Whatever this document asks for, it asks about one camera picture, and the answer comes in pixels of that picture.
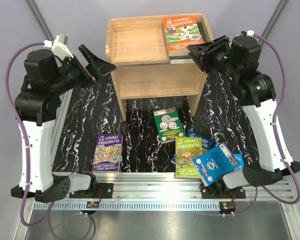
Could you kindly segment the purple 52-Storey Treehouse book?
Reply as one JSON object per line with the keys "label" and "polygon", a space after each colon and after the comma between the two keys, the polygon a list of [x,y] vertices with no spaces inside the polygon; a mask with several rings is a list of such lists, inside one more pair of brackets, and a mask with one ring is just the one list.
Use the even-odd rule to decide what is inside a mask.
{"label": "purple 52-Storey Treehouse book", "polygon": [[122,134],[98,134],[92,171],[119,172],[122,160],[122,144]]}

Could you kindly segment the orange 78-Storey Treehouse book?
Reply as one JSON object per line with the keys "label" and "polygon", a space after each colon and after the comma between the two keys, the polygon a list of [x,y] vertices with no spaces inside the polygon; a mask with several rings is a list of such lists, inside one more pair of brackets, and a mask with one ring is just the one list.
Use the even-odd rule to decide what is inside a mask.
{"label": "orange 78-Storey Treehouse book", "polygon": [[189,52],[188,46],[204,43],[194,15],[164,18],[162,27],[169,57],[186,56]]}

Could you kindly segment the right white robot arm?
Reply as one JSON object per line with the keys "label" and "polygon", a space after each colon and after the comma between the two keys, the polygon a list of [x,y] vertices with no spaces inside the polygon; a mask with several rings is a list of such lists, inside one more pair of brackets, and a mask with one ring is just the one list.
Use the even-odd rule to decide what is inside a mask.
{"label": "right white robot arm", "polygon": [[224,35],[187,47],[188,55],[202,72],[216,71],[229,81],[232,94],[250,122],[258,149],[257,161],[222,176],[216,192],[223,199],[233,195],[237,187],[264,187],[284,176],[291,176],[300,192],[296,178],[300,162],[293,160],[285,144],[278,118],[281,102],[276,100],[273,81],[258,71],[262,47],[257,39],[257,35],[243,32],[232,40]]}

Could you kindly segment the dark Tale of Two Cities book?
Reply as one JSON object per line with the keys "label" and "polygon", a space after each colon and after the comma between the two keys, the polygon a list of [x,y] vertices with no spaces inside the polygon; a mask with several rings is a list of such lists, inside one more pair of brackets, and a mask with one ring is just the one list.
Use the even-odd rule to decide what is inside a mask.
{"label": "dark Tale of Two Cities book", "polygon": [[202,44],[207,40],[201,22],[177,28],[167,28],[166,32],[170,64],[193,63],[193,60],[189,56],[187,46],[189,44]]}

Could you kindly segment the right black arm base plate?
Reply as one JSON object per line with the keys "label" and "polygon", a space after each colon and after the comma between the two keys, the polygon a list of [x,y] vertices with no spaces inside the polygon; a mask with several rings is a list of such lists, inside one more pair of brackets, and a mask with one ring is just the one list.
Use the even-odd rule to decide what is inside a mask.
{"label": "right black arm base plate", "polygon": [[213,183],[209,186],[199,185],[202,199],[245,199],[246,193],[242,187],[229,189],[226,186]]}

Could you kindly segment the green 65-Storey Treehouse book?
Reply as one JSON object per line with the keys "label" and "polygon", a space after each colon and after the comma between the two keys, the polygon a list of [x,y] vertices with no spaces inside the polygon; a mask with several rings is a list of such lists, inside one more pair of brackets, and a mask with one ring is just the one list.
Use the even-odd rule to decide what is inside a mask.
{"label": "green 65-Storey Treehouse book", "polygon": [[198,179],[193,159],[202,154],[200,137],[177,137],[175,140],[175,177]]}

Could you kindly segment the green coin cover book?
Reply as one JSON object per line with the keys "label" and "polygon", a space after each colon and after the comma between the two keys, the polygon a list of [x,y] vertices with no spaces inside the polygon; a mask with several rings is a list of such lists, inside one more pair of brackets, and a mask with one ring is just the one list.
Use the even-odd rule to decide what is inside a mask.
{"label": "green coin cover book", "polygon": [[174,142],[175,138],[186,136],[175,107],[154,110],[153,116],[162,144]]}

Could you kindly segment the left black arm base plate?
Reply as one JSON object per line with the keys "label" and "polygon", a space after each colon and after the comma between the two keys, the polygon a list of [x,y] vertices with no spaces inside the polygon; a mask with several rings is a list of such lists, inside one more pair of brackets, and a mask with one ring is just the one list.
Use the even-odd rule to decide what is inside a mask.
{"label": "left black arm base plate", "polygon": [[100,194],[102,199],[111,199],[113,197],[113,190],[113,183],[98,182],[94,189],[71,192],[69,197],[73,199],[98,199]]}

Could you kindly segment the dark blue 91-Storey Treehouse book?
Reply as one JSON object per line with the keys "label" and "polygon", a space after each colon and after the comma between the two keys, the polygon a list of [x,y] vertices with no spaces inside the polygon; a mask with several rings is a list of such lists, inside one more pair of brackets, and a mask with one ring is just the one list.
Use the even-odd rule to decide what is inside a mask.
{"label": "dark blue 91-Storey Treehouse book", "polygon": [[176,138],[175,154],[171,162],[177,165],[187,165],[191,159],[208,151],[211,146],[212,141],[190,130],[185,137]]}

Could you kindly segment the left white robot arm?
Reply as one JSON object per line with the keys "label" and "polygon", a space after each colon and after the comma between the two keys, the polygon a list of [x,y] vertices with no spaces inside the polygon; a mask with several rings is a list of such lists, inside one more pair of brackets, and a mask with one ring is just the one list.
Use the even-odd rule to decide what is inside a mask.
{"label": "left white robot arm", "polygon": [[23,147],[20,182],[10,191],[14,198],[51,203],[68,194],[91,199],[100,192],[90,171],[60,175],[51,170],[52,133],[61,96],[75,87],[90,87],[116,70],[114,64],[98,58],[85,45],[78,49],[87,66],[70,53],[49,48],[30,52],[24,61],[26,75],[12,102]]}

